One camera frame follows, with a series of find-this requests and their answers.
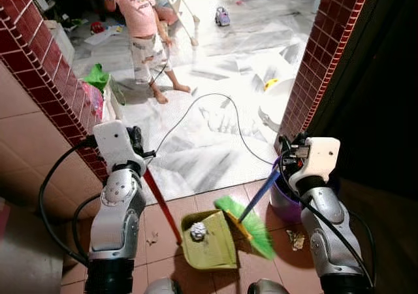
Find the bare foot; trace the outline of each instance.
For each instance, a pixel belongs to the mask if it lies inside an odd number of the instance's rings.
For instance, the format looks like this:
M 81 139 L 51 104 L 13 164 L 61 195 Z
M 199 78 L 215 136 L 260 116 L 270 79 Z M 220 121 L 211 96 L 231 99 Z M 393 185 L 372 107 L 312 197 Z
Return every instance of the bare foot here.
M 190 87 L 177 84 L 177 85 L 174 86 L 174 90 L 180 90 L 180 91 L 185 91 L 186 93 L 189 93 L 190 92 Z
M 157 99 L 157 101 L 159 102 L 159 103 L 161 103 L 162 105 L 163 104 L 165 104 L 165 103 L 168 103 L 168 99 L 167 99 L 167 97 L 165 97 L 164 95 L 163 95 L 163 93 L 161 93 L 159 90 L 154 90 L 154 97 Z

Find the toy car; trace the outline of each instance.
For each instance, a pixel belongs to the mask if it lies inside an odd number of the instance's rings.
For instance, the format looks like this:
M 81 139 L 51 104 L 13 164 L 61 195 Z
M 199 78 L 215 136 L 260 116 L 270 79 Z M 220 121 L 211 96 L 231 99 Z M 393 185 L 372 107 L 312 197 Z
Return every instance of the toy car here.
M 215 23 L 218 26 L 228 26 L 230 22 L 228 11 L 224 7 L 218 7 L 216 9 Z

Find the green broom bristles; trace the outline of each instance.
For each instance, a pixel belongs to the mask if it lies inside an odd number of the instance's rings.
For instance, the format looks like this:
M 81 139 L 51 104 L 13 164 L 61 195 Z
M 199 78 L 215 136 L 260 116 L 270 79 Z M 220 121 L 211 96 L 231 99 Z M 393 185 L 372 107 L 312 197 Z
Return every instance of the green broom bristles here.
M 251 211 L 242 223 L 238 218 L 244 212 L 245 207 L 233 201 L 229 196 L 224 196 L 214 202 L 216 208 L 222 209 L 238 229 L 246 236 L 249 243 L 267 259 L 273 259 L 275 252 L 272 247 L 272 239 L 261 219 Z

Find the blue broom handle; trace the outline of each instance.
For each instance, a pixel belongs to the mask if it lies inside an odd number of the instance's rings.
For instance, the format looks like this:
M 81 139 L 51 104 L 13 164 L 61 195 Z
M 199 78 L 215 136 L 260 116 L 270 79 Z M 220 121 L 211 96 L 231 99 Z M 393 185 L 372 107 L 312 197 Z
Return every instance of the blue broom handle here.
M 255 204 L 257 204 L 261 197 L 263 197 L 264 194 L 268 191 L 268 189 L 273 186 L 274 182 L 279 178 L 279 176 L 280 173 L 276 169 L 273 169 L 273 171 L 268 176 L 266 182 L 263 184 L 263 186 L 261 186 L 260 190 L 257 192 L 257 194 L 255 194 L 254 198 L 249 202 L 248 206 L 238 219 L 239 223 L 241 223 L 242 220 L 244 220 L 244 218 L 249 214 L 251 209 L 254 208 Z

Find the dustpan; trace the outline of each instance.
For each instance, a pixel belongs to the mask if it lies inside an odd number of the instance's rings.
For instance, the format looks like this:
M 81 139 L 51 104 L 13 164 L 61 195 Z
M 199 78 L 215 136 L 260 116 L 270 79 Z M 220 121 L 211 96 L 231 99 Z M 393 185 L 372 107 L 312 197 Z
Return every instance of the dustpan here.
M 207 234 L 204 240 L 195 242 L 190 228 L 196 222 L 203 222 Z M 221 210 L 209 210 L 188 214 L 182 219 L 182 247 L 185 260 L 195 269 L 222 270 L 236 269 L 234 240 Z

